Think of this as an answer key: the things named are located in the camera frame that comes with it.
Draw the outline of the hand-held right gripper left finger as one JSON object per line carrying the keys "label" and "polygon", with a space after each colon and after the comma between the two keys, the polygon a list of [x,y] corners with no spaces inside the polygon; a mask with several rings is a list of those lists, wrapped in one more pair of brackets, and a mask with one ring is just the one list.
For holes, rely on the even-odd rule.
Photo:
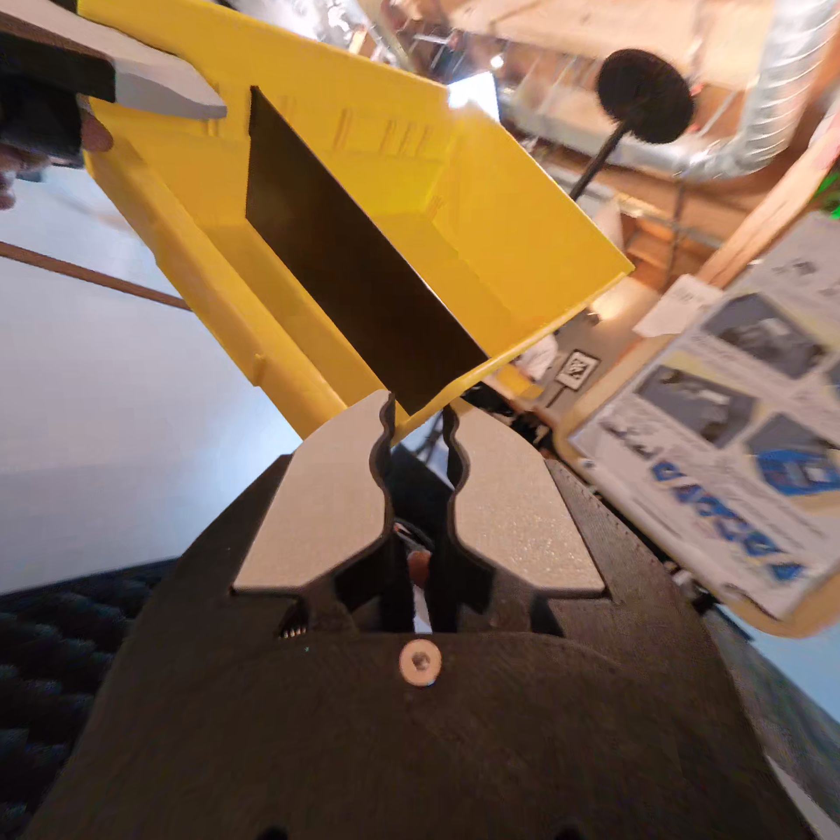
{"label": "hand-held right gripper left finger", "polygon": [[390,454],[394,409],[393,394],[375,391],[302,441],[234,592],[303,595],[381,544],[392,516],[381,462]]}

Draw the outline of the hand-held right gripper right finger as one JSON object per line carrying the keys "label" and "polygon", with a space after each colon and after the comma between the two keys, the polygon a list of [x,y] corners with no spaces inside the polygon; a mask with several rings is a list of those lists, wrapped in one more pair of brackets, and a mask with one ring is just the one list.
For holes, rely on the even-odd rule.
{"label": "hand-held right gripper right finger", "polygon": [[474,406],[447,406],[444,436],[454,488],[451,532],[467,559],[507,572],[539,595],[590,599],[606,592],[535,447]]}

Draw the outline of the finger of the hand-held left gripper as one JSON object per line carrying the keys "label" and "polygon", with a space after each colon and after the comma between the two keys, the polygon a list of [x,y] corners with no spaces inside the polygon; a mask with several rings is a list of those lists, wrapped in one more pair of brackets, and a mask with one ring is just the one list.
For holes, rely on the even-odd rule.
{"label": "finger of the hand-held left gripper", "polygon": [[219,94],[187,61],[49,1],[2,1],[2,71],[168,117],[223,119]]}

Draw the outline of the yellow plastic bin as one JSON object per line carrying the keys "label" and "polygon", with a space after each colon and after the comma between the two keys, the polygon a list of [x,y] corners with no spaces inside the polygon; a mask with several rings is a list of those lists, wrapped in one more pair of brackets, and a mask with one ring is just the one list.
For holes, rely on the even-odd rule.
{"label": "yellow plastic bin", "polygon": [[[447,88],[211,2],[79,2],[186,60],[227,105],[191,121],[93,101],[87,167],[186,305],[302,438],[375,391],[395,439],[582,311],[628,260],[499,123]],[[250,89],[289,122],[489,356],[407,413],[245,216]]]}

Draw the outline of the person's left hand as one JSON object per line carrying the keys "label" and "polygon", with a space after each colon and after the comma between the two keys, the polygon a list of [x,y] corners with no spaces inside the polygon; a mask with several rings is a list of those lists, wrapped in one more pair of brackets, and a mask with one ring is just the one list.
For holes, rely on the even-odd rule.
{"label": "person's left hand", "polygon": [[[113,143],[110,132],[86,107],[80,108],[80,138],[82,148],[94,153],[109,151]],[[14,185],[21,175],[41,172],[52,162],[48,155],[2,144],[1,210],[6,211],[15,205]]]}

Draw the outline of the black white tag marker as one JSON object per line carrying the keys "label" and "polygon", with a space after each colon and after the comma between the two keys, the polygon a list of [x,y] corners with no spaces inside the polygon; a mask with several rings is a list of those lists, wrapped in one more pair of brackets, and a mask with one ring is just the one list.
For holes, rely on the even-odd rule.
{"label": "black white tag marker", "polygon": [[601,360],[582,350],[573,350],[563,361],[554,381],[564,389],[578,392],[592,378]]}

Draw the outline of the white paper note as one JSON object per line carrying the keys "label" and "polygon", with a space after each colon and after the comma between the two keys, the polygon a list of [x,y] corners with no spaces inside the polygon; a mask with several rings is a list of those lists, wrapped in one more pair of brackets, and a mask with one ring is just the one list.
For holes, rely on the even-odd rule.
{"label": "white paper note", "polygon": [[722,295],[721,289],[693,275],[682,275],[634,325],[633,331],[643,339],[679,335],[714,306]]}

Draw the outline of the black quilted wrist rest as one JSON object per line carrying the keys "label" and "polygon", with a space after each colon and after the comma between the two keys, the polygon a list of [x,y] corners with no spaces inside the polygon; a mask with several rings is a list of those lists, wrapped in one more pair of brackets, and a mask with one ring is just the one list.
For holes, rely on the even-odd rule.
{"label": "black quilted wrist rest", "polygon": [[1,595],[1,838],[67,764],[123,642],[175,559]]}

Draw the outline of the led light panel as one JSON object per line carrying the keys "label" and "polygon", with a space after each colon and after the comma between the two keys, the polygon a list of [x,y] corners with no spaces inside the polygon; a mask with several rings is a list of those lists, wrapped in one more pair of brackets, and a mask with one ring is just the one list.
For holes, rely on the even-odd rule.
{"label": "led light panel", "polygon": [[491,71],[484,70],[453,81],[446,88],[451,109],[475,108],[495,123],[501,121],[497,81]]}

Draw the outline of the black floor lamp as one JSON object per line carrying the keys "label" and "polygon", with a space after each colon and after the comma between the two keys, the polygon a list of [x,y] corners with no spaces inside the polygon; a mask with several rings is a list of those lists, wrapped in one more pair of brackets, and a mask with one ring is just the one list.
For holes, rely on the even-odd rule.
{"label": "black floor lamp", "polygon": [[606,57],[595,92],[614,128],[570,189],[574,202],[626,135],[648,144],[668,144],[688,129],[695,114],[686,79],[666,60],[642,49],[619,49]]}

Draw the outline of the silver ventilation duct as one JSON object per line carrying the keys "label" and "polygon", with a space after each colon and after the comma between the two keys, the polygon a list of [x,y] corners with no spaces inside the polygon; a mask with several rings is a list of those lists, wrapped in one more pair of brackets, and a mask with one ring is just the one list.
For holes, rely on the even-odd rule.
{"label": "silver ventilation duct", "polygon": [[625,138],[610,162],[684,182],[737,179],[768,166],[791,144],[817,70],[838,32],[838,2],[773,4],[757,76],[749,85],[735,133],[713,142],[684,134],[652,145]]}

